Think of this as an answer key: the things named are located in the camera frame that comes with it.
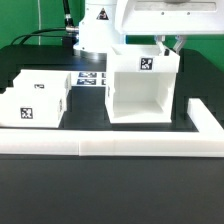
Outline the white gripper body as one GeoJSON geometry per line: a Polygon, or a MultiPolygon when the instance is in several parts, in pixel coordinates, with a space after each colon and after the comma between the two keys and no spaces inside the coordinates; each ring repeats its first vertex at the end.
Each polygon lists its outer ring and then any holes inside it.
{"type": "Polygon", "coordinates": [[[224,34],[224,0],[118,0],[115,29],[126,35],[224,34]]]}

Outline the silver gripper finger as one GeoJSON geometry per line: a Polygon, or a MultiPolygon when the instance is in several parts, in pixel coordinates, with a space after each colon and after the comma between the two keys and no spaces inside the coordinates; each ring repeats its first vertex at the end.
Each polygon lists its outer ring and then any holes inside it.
{"type": "Polygon", "coordinates": [[[169,55],[169,50],[163,44],[163,42],[165,41],[165,37],[163,35],[156,35],[154,37],[154,40],[156,42],[156,45],[160,49],[160,56],[168,56],[169,55]]]}
{"type": "Polygon", "coordinates": [[[183,48],[183,46],[185,45],[186,43],[186,40],[187,40],[187,37],[185,35],[177,35],[175,37],[176,39],[176,43],[175,45],[173,46],[173,50],[176,52],[176,53],[179,53],[180,50],[183,48]]]}

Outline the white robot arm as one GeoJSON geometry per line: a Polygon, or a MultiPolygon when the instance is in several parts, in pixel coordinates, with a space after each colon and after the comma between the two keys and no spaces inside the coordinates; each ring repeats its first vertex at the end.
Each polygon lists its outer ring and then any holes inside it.
{"type": "Polygon", "coordinates": [[[85,0],[74,51],[103,56],[127,35],[224,34],[224,0],[85,0]]]}

